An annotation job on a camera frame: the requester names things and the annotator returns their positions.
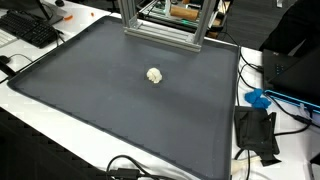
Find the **white table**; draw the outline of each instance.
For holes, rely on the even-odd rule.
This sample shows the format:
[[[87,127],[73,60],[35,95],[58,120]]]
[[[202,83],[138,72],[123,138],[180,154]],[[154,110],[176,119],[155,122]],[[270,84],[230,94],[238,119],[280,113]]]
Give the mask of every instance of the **white table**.
[[[64,32],[64,38],[66,40],[81,32],[100,17],[110,14],[106,11],[73,4],[67,1],[65,1],[65,6],[62,9],[67,11],[68,14],[73,15],[73,19],[67,22],[59,22],[54,25],[54,27]],[[112,16],[120,17],[119,14],[112,14]],[[19,53],[30,57],[32,60],[36,60],[55,47],[56,43],[52,43],[44,49],[37,49],[22,40],[18,40],[5,48],[1,48],[0,54],[11,56]],[[243,55],[249,62],[261,64],[260,52],[243,48]],[[29,63],[25,58],[15,56],[9,66],[14,70],[19,70]],[[261,87],[261,75],[254,70],[247,67],[243,72],[243,76],[249,84],[255,87]],[[0,72],[0,81],[4,78],[6,78],[6,76]],[[251,91],[251,89],[247,88],[243,83],[240,83],[239,93],[241,105],[249,106],[243,99],[244,94],[249,91]],[[167,175],[177,179],[182,179],[182,177],[197,179],[189,173],[177,169],[169,163],[118,140],[107,133],[12,91],[6,83],[0,84],[0,94],[0,106],[3,109],[94,166],[106,169],[108,162],[114,156],[126,154],[139,160],[139,162],[147,167],[152,168],[150,172],[153,174]],[[288,111],[295,114],[299,113],[297,107],[284,103],[281,104]],[[304,126],[282,113],[274,105],[268,109],[268,112],[278,113],[276,132],[297,130]],[[262,167],[260,163],[252,165],[250,179],[309,180],[307,162],[312,155],[320,152],[320,145],[317,142],[318,138],[319,132],[316,132],[316,130],[312,128],[300,134],[277,137],[281,151],[277,158],[283,162],[269,167]],[[235,133],[233,133],[233,156],[238,150]],[[246,158],[246,153],[243,153],[240,158]],[[113,165],[117,167],[133,167],[132,164],[126,160],[116,161]],[[233,179],[245,179],[246,173],[246,169],[243,169],[235,175]]]

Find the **gray mat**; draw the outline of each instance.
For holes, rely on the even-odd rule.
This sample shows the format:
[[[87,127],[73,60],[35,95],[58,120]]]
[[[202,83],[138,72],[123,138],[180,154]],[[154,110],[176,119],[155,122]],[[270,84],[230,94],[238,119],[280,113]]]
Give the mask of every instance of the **gray mat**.
[[[201,179],[228,179],[238,49],[217,46],[193,53],[126,36],[106,17],[8,85]]]

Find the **desk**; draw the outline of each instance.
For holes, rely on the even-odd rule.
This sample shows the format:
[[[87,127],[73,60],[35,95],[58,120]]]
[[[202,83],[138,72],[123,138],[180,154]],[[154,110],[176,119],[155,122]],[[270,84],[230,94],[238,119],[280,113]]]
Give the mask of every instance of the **desk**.
[[[62,21],[54,25],[57,29],[63,31],[68,40],[78,34],[81,30],[88,27],[95,20],[102,16],[109,15],[109,12],[73,4],[65,1],[64,10],[72,14],[74,18],[70,21]],[[21,40],[18,40],[5,48],[0,49],[0,54],[10,56],[13,54],[24,54],[32,60],[36,60],[45,53],[55,48],[55,43],[49,45],[45,49],[37,49]],[[251,63],[261,64],[261,53],[255,50],[243,48],[244,57]],[[18,70],[29,62],[23,57],[16,56],[9,64],[14,70]],[[246,68],[243,72],[244,78],[249,84],[255,87],[261,87],[261,75],[250,68]],[[0,74],[0,80],[6,78],[4,74]],[[243,83],[239,85],[241,105],[249,106],[244,101],[244,93],[250,91]],[[29,124],[39,132],[56,141],[74,154],[80,156],[87,162],[105,169],[109,161],[119,154],[129,155],[147,167],[152,168],[152,174],[161,174],[171,176],[176,179],[197,179],[191,174],[184,172],[176,167],[166,163],[165,161],[152,156],[134,146],[127,144],[117,138],[110,136],[100,130],[86,125],[72,117],[40,104],[34,100],[24,97],[8,88],[6,83],[0,84],[0,106],[23,122]],[[299,113],[296,107],[281,103],[284,108],[290,112]],[[290,117],[282,113],[276,106],[272,105],[269,112],[277,112],[276,132],[292,131],[302,128],[304,125],[292,120]],[[269,167],[262,167],[260,164],[252,165],[250,179],[290,179],[290,180],[308,180],[310,179],[307,170],[307,161],[311,155],[320,152],[320,145],[317,142],[319,137],[316,130],[311,129],[306,132],[277,137],[280,147],[280,155],[278,159],[283,162]],[[233,156],[239,148],[236,146],[235,133],[233,133],[232,151]],[[126,160],[119,160],[114,163],[115,166],[132,167]],[[246,169],[239,172],[233,179],[244,179]]]

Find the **gray surface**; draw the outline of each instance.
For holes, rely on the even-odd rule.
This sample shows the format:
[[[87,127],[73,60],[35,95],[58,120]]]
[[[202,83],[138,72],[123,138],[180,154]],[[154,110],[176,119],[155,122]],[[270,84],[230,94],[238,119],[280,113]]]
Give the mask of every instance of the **gray surface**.
[[[9,86],[201,179],[227,179],[237,48],[193,53],[126,36],[107,19]],[[151,67],[163,73],[158,85],[145,78]]]

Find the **blue object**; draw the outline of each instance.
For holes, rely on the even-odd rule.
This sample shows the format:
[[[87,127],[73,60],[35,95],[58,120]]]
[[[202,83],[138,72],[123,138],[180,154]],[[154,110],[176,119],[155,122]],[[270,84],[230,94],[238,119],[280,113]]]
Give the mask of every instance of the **blue object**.
[[[257,109],[267,109],[271,102],[267,98],[261,98],[262,89],[255,89],[253,92],[245,94],[245,100]]]

